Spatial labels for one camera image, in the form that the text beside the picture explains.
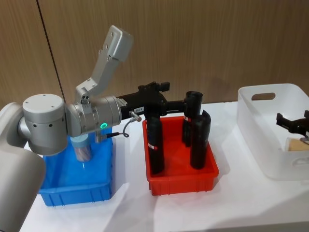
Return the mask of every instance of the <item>white tabletop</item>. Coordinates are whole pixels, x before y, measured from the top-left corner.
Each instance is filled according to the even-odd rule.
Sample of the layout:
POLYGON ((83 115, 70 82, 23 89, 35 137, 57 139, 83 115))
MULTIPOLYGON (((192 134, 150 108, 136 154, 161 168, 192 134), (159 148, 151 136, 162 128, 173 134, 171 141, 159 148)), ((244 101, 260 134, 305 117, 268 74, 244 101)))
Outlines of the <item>white tabletop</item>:
MULTIPOLYGON (((114 139, 115 194, 109 201, 47 207, 38 195, 21 231, 174 232, 283 223, 295 231, 309 222, 309 181, 263 175, 236 124, 237 103, 202 108, 211 115, 209 142, 220 170, 212 191, 152 196, 142 126, 134 122, 129 138, 114 139)), ((125 123, 113 131, 122 131, 125 123)))

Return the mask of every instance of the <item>red tray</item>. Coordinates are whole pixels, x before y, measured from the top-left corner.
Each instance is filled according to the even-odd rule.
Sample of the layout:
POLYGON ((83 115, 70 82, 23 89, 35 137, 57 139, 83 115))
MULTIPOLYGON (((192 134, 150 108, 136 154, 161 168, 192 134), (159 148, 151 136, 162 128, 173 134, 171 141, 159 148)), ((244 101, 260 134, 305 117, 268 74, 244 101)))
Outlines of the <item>red tray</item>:
POLYGON ((200 192, 213 189, 219 170, 208 143, 206 165, 196 170, 190 166, 190 147, 182 143, 183 116, 161 118, 165 169, 159 174, 150 171, 146 121, 143 121, 146 175, 149 190, 156 195, 200 192))

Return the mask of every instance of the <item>black bottle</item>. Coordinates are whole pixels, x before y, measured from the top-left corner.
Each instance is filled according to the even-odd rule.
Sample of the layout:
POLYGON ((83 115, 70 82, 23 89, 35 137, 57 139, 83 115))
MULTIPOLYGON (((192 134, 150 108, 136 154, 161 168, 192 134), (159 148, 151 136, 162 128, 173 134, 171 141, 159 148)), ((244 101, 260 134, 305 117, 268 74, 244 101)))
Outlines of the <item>black bottle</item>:
POLYGON ((190 165, 195 169, 202 169, 205 166, 210 129, 211 117, 203 110, 203 114, 192 121, 190 165))
POLYGON ((184 119, 183 119, 183 135, 182 141, 185 146, 191 145, 191 124, 192 120, 199 115, 201 110, 203 94, 200 92, 189 91, 184 99, 184 119))
POLYGON ((162 122, 157 117, 147 119, 147 140, 151 173, 158 174, 165 166, 162 122))

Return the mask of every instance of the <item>wood panel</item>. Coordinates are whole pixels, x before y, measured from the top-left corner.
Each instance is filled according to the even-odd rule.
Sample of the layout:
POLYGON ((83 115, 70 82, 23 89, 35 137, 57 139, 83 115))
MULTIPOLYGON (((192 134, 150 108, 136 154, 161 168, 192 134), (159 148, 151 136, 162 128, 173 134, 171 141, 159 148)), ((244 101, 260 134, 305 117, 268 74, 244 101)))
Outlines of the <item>wood panel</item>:
POLYGON ((295 83, 309 93, 307 0, 39 0, 65 96, 91 75, 110 25, 134 35, 129 59, 105 94, 170 81, 204 102, 237 99, 240 87, 295 83))
POLYGON ((35 0, 0 0, 0 107, 61 90, 35 0))

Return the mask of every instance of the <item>white plastic bin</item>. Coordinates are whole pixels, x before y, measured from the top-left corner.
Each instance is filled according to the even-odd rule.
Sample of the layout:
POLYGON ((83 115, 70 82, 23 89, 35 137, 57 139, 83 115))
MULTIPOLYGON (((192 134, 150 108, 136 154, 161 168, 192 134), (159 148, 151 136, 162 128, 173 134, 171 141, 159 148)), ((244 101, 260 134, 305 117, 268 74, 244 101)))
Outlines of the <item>white plastic bin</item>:
POLYGON ((270 178, 309 179, 309 151, 285 151, 287 138, 301 138, 276 125, 277 113, 289 120, 304 117, 309 97, 292 84, 243 87, 239 89, 237 123, 255 160, 270 178), (272 100, 253 101, 255 94, 275 93, 272 100))

